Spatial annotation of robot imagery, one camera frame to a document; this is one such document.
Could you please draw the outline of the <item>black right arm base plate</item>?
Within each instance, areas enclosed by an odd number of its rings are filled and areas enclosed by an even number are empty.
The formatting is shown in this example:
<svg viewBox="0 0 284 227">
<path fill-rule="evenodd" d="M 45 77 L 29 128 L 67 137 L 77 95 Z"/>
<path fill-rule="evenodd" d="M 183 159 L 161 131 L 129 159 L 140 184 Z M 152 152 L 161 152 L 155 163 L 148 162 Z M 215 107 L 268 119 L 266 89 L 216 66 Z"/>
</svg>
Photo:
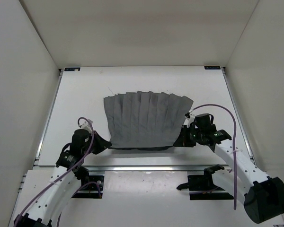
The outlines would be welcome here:
<svg viewBox="0 0 284 227">
<path fill-rule="evenodd" d="M 177 190 L 189 190 L 191 201 L 233 200 L 233 196 L 213 183 L 213 175 L 225 170 L 222 165 L 204 169 L 203 175 L 188 175 L 187 183 L 177 186 Z"/>
</svg>

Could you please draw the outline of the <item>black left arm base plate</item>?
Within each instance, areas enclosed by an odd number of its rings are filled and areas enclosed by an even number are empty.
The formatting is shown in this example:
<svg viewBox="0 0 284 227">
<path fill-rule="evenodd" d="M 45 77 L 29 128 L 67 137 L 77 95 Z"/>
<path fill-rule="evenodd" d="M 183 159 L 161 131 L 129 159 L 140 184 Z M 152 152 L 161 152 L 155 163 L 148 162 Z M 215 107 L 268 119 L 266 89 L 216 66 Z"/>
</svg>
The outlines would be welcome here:
<svg viewBox="0 0 284 227">
<path fill-rule="evenodd" d="M 102 199 L 104 189 L 104 174 L 90 173 L 85 167 L 80 167 L 75 173 L 81 186 L 76 190 L 72 198 L 75 199 Z"/>
</svg>

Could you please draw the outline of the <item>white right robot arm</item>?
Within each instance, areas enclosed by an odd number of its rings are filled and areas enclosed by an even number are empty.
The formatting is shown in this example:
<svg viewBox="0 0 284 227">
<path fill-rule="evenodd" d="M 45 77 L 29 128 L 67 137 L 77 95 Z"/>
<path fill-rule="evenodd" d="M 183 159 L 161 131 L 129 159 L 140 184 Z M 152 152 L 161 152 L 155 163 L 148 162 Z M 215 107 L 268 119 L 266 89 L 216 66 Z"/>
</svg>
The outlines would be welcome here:
<svg viewBox="0 0 284 227">
<path fill-rule="evenodd" d="M 216 164 L 204 169 L 204 173 L 177 189 L 201 190 L 208 193 L 212 189 L 222 188 L 244 206 L 248 217 L 256 224 L 284 214 L 284 183 L 270 177 L 233 145 L 234 138 L 225 130 L 217 130 L 211 114 L 194 116 L 186 113 L 188 120 L 182 126 L 175 142 L 176 147 L 194 147 L 203 145 L 219 156 L 230 167 L 225 169 Z"/>
</svg>

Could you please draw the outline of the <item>grey pleated skirt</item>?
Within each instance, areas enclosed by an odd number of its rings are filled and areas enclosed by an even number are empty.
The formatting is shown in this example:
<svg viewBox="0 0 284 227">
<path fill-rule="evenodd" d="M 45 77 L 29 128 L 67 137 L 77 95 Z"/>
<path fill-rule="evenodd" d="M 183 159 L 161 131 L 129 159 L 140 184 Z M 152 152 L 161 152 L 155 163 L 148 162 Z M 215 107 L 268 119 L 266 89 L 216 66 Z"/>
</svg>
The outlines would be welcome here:
<svg viewBox="0 0 284 227">
<path fill-rule="evenodd" d="M 166 150 L 180 135 L 193 100 L 164 92 L 127 92 L 104 98 L 112 149 Z"/>
</svg>

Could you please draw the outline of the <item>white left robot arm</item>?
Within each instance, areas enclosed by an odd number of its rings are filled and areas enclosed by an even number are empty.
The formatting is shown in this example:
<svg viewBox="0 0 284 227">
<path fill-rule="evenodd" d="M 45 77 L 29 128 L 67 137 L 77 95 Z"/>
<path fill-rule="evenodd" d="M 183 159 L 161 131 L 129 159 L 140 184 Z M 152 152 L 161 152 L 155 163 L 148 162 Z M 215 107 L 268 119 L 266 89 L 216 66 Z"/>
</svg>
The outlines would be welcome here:
<svg viewBox="0 0 284 227">
<path fill-rule="evenodd" d="M 89 154 L 97 155 L 111 146 L 96 131 L 78 129 L 59 155 L 47 186 L 41 190 L 14 220 L 16 227 L 56 227 L 67 202 L 81 189 L 92 184 L 83 167 Z"/>
</svg>

